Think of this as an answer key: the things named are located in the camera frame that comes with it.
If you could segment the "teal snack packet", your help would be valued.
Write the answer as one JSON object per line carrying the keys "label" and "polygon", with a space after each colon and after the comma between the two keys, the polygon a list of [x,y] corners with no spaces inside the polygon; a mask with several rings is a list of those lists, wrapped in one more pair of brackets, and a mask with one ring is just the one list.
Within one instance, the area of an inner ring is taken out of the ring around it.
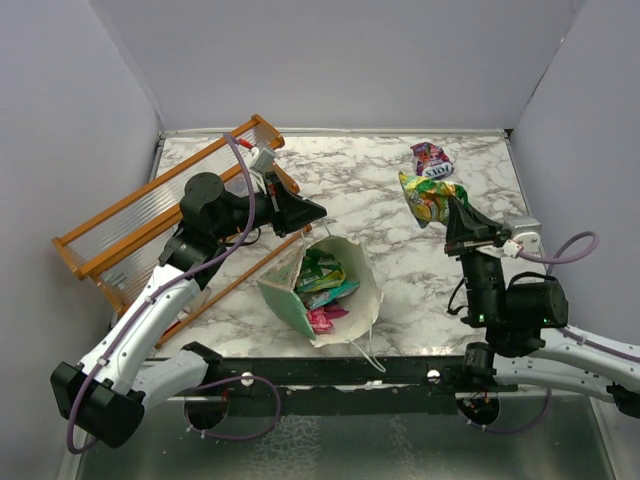
{"label": "teal snack packet", "polygon": [[303,257],[294,292],[308,310],[313,310],[360,287],[360,281],[347,274],[346,269],[331,253],[309,248]]}

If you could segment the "green snack packet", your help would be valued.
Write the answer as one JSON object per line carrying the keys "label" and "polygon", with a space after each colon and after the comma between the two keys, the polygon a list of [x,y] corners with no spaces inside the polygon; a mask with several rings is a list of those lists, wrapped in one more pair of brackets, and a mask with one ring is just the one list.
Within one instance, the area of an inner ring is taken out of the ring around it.
{"label": "green snack packet", "polygon": [[462,205],[469,203],[467,191],[461,184],[408,175],[402,171],[398,173],[398,179],[405,202],[422,229],[430,223],[448,224],[450,198],[455,198]]}

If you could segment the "green paper gift bag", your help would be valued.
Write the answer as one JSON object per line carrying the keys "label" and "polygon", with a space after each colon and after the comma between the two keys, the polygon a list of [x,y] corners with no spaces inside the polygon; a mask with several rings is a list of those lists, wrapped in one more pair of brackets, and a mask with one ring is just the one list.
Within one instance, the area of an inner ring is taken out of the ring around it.
{"label": "green paper gift bag", "polygon": [[378,372],[386,368],[373,351],[373,326],[384,295],[363,244],[325,231],[301,239],[257,281],[266,305],[316,349],[350,345]]}

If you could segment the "pink purple snack packet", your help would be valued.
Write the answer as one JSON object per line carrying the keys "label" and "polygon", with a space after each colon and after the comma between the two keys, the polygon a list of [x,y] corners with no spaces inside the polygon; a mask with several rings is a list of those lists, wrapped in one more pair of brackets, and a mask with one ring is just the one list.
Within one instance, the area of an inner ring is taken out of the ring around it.
{"label": "pink purple snack packet", "polygon": [[454,173],[454,166],[444,149],[430,142],[411,147],[414,171],[418,176],[443,180]]}

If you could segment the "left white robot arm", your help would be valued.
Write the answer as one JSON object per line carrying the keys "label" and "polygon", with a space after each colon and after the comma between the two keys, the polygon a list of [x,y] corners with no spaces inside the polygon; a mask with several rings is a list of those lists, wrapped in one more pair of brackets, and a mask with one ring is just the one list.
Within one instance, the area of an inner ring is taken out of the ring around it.
{"label": "left white robot arm", "polygon": [[74,454],[74,430],[81,428],[111,448],[122,446],[144,414],[185,390],[206,395],[220,385],[221,371],[207,357],[182,350],[147,368],[145,360],[180,311],[263,226],[284,237],[326,216],[326,209],[291,192],[275,172],[266,189],[239,197],[216,174],[191,177],[179,203],[182,219],[165,244],[157,266],[116,326],[78,363],[60,363],[52,385],[61,416],[67,420],[67,448]]}

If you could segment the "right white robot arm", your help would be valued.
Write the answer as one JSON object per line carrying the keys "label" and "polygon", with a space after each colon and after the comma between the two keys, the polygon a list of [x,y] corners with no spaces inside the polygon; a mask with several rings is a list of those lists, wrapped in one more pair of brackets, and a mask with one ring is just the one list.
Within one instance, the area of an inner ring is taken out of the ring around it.
{"label": "right white robot arm", "polygon": [[464,324],[485,339],[467,345],[459,367],[469,390],[534,385],[582,393],[639,415],[639,348],[569,324],[569,302],[550,272],[504,277],[505,258],[548,268],[583,258],[539,253],[541,225],[531,217],[493,221],[450,197],[444,251],[460,262],[466,290]]}

